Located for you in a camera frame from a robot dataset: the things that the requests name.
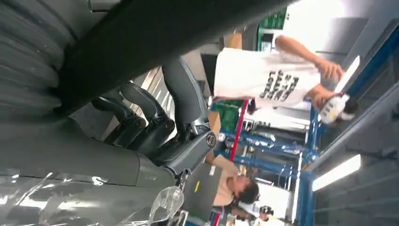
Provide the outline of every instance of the ceiling light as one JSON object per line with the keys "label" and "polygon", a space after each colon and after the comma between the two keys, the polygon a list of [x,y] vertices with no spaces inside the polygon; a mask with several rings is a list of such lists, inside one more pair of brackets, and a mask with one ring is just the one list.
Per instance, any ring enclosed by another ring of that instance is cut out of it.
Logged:
{"label": "ceiling light", "polygon": [[347,175],[357,171],[360,166],[361,157],[360,154],[358,154],[314,180],[312,186],[313,191],[317,191],[341,178],[346,177]]}

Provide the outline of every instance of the gray machine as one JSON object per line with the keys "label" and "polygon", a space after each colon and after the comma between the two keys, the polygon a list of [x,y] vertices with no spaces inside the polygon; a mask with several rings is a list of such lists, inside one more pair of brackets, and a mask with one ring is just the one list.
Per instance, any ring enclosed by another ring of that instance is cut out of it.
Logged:
{"label": "gray machine", "polygon": [[209,221],[221,174],[221,168],[203,163],[190,175],[184,187],[182,209],[191,217]]}
{"label": "gray machine", "polygon": [[[180,59],[163,64],[178,129],[178,136],[165,145],[158,146],[170,130],[168,119],[159,122],[153,117],[154,126],[144,128],[142,120],[115,107],[120,105],[113,101],[100,101],[97,107],[131,121],[125,121],[125,129],[115,131],[107,143],[85,136],[68,116],[104,92],[199,45],[217,29],[238,24],[238,20],[229,22],[228,16],[249,19],[252,8],[260,12],[258,5],[270,10],[276,5],[274,1],[245,5],[240,1],[233,4],[242,8],[238,12],[224,4],[210,8],[209,2],[199,1],[192,23],[212,26],[196,26],[194,32],[187,32],[187,27],[175,22],[187,24],[184,7],[192,4],[182,4],[181,12],[171,17],[169,11],[177,8],[165,2],[124,0],[108,14],[93,13],[92,3],[90,10],[87,0],[0,1],[2,225],[142,224],[158,193],[174,186],[182,172],[194,172],[215,145],[205,101],[190,70]],[[221,6],[229,13],[220,14]],[[216,10],[214,15],[222,17],[204,20],[199,15],[206,15],[207,10]],[[205,30],[206,34],[197,35]],[[147,51],[153,44],[148,37],[159,39],[165,32],[174,34],[171,43],[175,44],[163,43],[164,49],[158,44],[153,52]],[[168,128],[162,130],[160,125]],[[148,139],[136,142],[132,138],[143,131],[156,138],[157,151],[147,148]]]}
{"label": "gray machine", "polygon": [[[0,224],[125,226],[147,220],[157,194],[174,186],[183,171],[194,172],[215,145],[205,101],[190,69],[180,59],[163,65],[176,103],[178,137],[162,145],[170,131],[163,128],[170,120],[159,120],[154,103],[141,101],[146,94],[137,96],[138,90],[128,84],[123,93],[135,97],[132,102],[140,100],[155,123],[149,129],[137,128],[137,118],[125,122],[123,133],[104,143],[87,137],[71,118],[53,113],[61,105],[53,88],[57,72],[63,70],[62,49],[72,38],[63,36],[69,34],[60,25],[63,21],[41,1],[7,0],[0,6],[2,24],[10,28],[0,37],[12,43],[1,46],[8,57],[1,63],[0,80],[2,103],[7,103],[0,106]],[[132,119],[117,102],[98,104],[119,119]],[[143,131],[143,139],[133,143],[137,139],[132,137]],[[159,138],[159,146],[149,149],[148,136]],[[115,145],[119,141],[125,145]]]}

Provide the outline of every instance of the man's arm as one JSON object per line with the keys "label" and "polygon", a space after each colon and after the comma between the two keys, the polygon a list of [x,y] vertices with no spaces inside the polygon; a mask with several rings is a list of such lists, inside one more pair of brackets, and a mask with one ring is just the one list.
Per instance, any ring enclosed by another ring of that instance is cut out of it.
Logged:
{"label": "man's arm", "polygon": [[237,216],[237,218],[240,219],[249,219],[249,220],[254,220],[256,219],[255,216],[252,214],[247,213],[245,210],[241,209],[240,207],[237,207],[234,203],[230,203],[227,206],[223,206],[223,213],[224,214],[232,214]]}
{"label": "man's arm", "polygon": [[344,74],[340,65],[327,61],[312,53],[303,44],[293,38],[280,35],[276,38],[275,44],[278,49],[313,63],[319,69],[321,75],[326,79],[339,81]]}
{"label": "man's arm", "polygon": [[252,214],[247,213],[245,210],[241,210],[241,209],[236,208],[236,207],[232,208],[231,214],[235,215],[235,216],[238,216],[238,217],[241,217],[241,218],[244,218],[244,219],[248,219],[248,220],[256,219],[256,217],[253,216]]}
{"label": "man's arm", "polygon": [[281,49],[287,53],[303,58],[304,60],[311,62],[315,65],[322,60],[321,57],[312,53],[303,44],[293,38],[279,35],[275,40],[275,44],[277,49]]}

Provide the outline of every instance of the dark hair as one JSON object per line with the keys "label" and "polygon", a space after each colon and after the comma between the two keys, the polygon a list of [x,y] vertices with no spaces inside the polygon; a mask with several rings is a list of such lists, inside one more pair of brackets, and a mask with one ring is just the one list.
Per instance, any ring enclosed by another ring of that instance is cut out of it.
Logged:
{"label": "dark hair", "polygon": [[250,112],[256,111],[255,99],[251,99],[251,101],[248,103],[247,111],[250,111]]}
{"label": "dark hair", "polygon": [[240,192],[238,201],[246,204],[251,204],[257,200],[258,195],[259,195],[258,184],[254,180],[249,179],[249,184],[245,187],[244,191]]}
{"label": "dark hair", "polygon": [[343,111],[347,114],[355,114],[359,109],[359,102],[356,98],[349,98],[349,100],[345,103],[345,108]]}
{"label": "dark hair", "polygon": [[[347,114],[355,114],[359,109],[359,102],[356,98],[349,98],[348,101],[345,103],[345,108],[343,109],[343,112]],[[337,118],[334,122],[334,126],[339,126],[342,124],[345,120],[342,118]]]}

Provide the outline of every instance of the gray cover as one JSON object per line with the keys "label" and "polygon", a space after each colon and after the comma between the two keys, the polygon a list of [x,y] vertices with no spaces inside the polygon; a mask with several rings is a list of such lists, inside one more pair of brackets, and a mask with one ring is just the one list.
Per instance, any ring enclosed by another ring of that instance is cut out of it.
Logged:
{"label": "gray cover", "polygon": [[51,126],[64,49],[104,14],[87,0],[0,1],[0,139]]}

